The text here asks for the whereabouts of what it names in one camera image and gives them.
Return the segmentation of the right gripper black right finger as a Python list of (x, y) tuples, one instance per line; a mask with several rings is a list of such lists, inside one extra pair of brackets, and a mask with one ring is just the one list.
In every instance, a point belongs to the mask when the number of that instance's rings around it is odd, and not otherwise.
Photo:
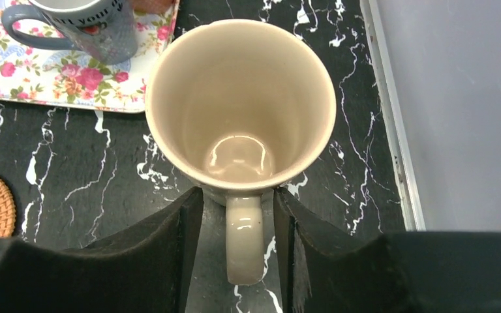
[(501, 232), (399, 231), (364, 242), (273, 193), (285, 312), (501, 312)]

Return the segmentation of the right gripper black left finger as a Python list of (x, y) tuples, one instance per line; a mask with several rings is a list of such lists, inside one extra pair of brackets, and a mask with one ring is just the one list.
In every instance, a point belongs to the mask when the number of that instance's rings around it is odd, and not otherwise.
[(184, 312), (203, 210), (194, 187), (84, 248), (0, 238), (0, 312)]

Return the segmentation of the tall beige mug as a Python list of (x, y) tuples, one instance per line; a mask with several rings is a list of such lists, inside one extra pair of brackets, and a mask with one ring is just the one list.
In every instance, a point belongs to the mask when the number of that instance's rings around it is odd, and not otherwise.
[(320, 156), (336, 114), (320, 58), (266, 22), (201, 25), (174, 40), (151, 68), (148, 127), (162, 154), (224, 206), (231, 284), (261, 280), (263, 199)]

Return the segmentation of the floral tray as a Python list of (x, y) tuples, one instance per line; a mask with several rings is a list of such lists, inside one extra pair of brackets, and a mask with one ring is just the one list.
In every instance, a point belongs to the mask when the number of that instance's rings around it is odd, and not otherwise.
[(1, 25), (1, 15), (17, 1), (0, 1), (0, 100), (144, 111), (151, 66), (173, 39), (179, 1), (169, 4), (162, 14), (135, 12), (137, 53), (123, 63), (105, 65), (84, 52), (41, 50), (15, 41)]

